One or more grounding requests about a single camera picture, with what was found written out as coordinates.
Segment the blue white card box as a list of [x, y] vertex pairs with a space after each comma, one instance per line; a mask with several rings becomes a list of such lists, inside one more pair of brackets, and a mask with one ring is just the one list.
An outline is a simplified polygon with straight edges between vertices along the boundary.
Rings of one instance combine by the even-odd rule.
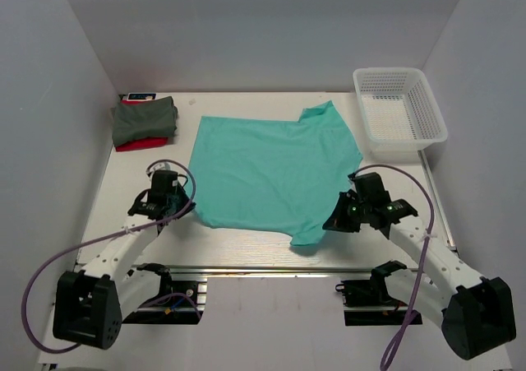
[[155, 93], [129, 93], [126, 97], [126, 101], [148, 101], [155, 99]]

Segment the folded red t-shirt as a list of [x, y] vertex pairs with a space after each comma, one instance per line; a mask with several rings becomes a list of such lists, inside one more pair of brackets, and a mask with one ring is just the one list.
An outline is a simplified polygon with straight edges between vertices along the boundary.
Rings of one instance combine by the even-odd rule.
[[165, 146], [168, 143], [167, 137], [147, 137], [139, 140], [128, 141], [120, 146], [116, 146], [116, 152], [140, 151]]

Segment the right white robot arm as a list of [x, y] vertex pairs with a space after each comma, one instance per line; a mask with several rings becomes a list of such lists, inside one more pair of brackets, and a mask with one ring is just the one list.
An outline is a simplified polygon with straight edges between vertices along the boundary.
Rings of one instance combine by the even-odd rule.
[[352, 187], [339, 194], [324, 230], [357, 233], [363, 225], [379, 231], [418, 265], [411, 271], [400, 261], [371, 270], [368, 280], [341, 281], [335, 287], [349, 308], [406, 308], [400, 329], [381, 360], [387, 369], [409, 324], [425, 317], [440, 328], [448, 346], [465, 360], [504, 345], [517, 331], [510, 287], [500, 278], [486, 278], [435, 241], [432, 225], [424, 224], [406, 200], [394, 200], [376, 172], [350, 174]]

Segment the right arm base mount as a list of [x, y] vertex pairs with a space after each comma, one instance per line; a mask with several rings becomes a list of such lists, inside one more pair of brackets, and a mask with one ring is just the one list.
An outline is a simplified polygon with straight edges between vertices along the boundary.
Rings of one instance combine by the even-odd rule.
[[373, 268], [367, 279], [338, 283], [335, 291], [343, 297], [345, 326], [401, 326], [407, 304], [388, 295], [385, 279], [406, 269], [402, 262], [389, 261]]

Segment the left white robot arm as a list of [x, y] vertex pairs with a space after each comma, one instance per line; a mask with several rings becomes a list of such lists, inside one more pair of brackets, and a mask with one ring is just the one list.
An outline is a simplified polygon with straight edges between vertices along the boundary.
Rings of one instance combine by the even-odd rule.
[[172, 170], [155, 171], [150, 188], [139, 193], [127, 212], [124, 234], [79, 271], [62, 274], [53, 314], [55, 338], [106, 350], [130, 314], [173, 297], [168, 268], [138, 259], [166, 225], [195, 208], [180, 177]]

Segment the teal t-shirt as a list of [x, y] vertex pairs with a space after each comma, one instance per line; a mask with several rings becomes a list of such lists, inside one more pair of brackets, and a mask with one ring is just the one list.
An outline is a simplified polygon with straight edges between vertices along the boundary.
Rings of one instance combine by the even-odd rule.
[[203, 117], [191, 154], [196, 214], [210, 228], [318, 244], [362, 154], [333, 102], [297, 121]]

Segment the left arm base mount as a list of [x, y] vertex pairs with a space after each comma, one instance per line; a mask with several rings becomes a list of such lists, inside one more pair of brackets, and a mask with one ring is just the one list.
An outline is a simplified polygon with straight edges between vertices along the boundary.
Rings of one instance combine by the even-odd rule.
[[159, 293], [147, 299], [154, 301], [147, 307], [141, 306], [129, 314], [124, 324], [138, 325], [197, 325], [205, 308], [206, 281], [192, 279], [186, 273], [171, 272], [166, 266], [147, 263], [128, 271], [153, 272], [160, 277]]

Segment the folded grey t-shirt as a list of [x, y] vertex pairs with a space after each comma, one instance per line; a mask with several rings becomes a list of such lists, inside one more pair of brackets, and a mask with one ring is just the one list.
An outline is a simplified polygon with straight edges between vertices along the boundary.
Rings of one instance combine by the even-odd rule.
[[177, 118], [178, 109], [172, 97], [139, 104], [119, 102], [113, 109], [113, 145], [119, 147], [146, 138], [173, 137]]

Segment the white plastic mesh basket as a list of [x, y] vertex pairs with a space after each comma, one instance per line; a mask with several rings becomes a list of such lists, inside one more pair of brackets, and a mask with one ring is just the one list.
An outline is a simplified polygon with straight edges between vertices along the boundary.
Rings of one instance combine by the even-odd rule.
[[353, 85], [371, 154], [406, 161], [449, 133], [424, 73], [411, 67], [367, 67]]

